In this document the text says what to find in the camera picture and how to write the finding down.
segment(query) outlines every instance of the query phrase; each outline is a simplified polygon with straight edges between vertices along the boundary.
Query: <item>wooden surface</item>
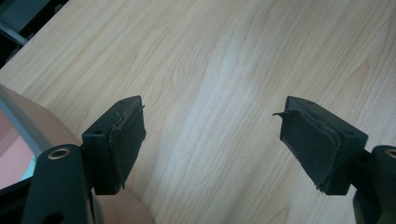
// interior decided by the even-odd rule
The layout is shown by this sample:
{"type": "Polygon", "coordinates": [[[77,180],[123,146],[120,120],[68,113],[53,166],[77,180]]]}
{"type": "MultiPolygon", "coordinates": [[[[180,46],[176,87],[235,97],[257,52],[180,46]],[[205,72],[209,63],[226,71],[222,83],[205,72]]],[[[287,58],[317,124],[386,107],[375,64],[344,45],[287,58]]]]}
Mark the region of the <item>wooden surface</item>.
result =
{"type": "Polygon", "coordinates": [[[148,136],[128,181],[156,223],[354,223],[279,141],[286,96],[396,145],[396,2],[76,1],[0,82],[80,136],[142,95],[148,136]]]}

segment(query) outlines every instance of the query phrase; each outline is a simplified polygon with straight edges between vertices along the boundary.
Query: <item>light wood tabletop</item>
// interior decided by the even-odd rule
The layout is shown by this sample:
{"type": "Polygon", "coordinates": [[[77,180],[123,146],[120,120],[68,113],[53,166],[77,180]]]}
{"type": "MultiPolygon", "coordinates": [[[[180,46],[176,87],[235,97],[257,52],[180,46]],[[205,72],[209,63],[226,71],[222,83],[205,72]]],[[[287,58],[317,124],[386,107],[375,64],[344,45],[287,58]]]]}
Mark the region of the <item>light wood tabletop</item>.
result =
{"type": "Polygon", "coordinates": [[[0,83],[80,136],[141,95],[128,180],[156,223],[354,223],[279,140],[288,95],[396,145],[396,1],[70,0],[0,83]]]}

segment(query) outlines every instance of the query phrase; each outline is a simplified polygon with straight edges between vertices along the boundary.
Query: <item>wood grain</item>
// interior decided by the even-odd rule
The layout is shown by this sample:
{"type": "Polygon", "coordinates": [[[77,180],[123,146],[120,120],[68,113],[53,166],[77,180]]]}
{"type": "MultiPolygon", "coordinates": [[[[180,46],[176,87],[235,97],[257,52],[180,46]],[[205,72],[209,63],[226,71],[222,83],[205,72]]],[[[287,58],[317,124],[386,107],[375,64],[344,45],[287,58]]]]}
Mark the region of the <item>wood grain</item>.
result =
{"type": "Polygon", "coordinates": [[[80,136],[142,95],[148,136],[128,181],[156,223],[354,223],[279,141],[287,95],[396,145],[396,2],[69,3],[0,82],[80,136]]]}

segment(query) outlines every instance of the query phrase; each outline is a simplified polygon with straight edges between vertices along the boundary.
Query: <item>wooden table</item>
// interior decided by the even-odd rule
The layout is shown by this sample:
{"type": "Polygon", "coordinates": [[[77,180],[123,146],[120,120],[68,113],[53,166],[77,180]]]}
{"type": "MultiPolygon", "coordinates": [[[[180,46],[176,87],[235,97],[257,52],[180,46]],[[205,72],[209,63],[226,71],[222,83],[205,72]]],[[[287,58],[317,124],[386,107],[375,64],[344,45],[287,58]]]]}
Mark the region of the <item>wooden table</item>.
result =
{"type": "Polygon", "coordinates": [[[396,2],[69,3],[0,82],[80,136],[142,95],[148,136],[128,189],[157,223],[353,223],[279,141],[288,95],[396,145],[396,2]]]}

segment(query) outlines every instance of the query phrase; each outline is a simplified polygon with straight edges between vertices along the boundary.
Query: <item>black object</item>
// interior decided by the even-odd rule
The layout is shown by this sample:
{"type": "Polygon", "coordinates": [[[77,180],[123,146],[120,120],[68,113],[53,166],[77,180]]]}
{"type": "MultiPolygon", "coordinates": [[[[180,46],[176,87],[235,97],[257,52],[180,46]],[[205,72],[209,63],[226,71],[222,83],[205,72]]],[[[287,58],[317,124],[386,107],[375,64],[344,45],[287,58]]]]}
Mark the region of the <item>black object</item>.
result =
{"type": "Polygon", "coordinates": [[[396,223],[396,147],[364,150],[368,135],[323,107],[289,96],[280,139],[319,190],[346,195],[352,184],[358,223],[396,223]]]}
{"type": "Polygon", "coordinates": [[[33,177],[0,190],[1,223],[101,223],[91,189],[119,192],[145,136],[141,97],[115,103],[83,134],[81,147],[46,150],[33,177]]]}

